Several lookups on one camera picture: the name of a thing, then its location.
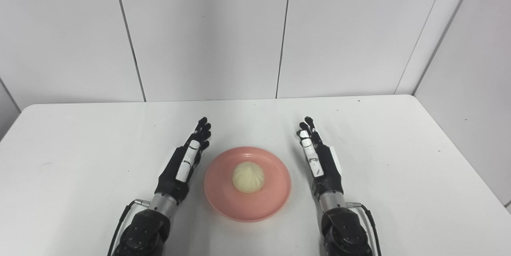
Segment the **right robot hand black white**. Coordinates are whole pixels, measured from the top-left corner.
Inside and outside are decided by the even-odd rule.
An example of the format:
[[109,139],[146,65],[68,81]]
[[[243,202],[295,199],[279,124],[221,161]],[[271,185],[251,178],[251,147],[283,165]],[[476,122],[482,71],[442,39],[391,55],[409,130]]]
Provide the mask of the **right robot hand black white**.
[[304,121],[299,123],[299,130],[296,134],[312,174],[314,196],[319,198],[327,192],[344,194],[342,177],[334,155],[331,148],[321,139],[313,118],[305,117]]

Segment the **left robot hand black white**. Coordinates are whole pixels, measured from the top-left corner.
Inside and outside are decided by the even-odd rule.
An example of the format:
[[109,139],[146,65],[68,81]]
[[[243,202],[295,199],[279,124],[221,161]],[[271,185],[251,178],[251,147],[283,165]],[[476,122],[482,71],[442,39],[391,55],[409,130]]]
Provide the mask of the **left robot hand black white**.
[[211,127],[207,117],[198,121],[194,132],[184,145],[175,149],[160,174],[155,194],[170,196],[177,204],[186,199],[190,190],[190,179],[201,161],[203,151],[210,145]]

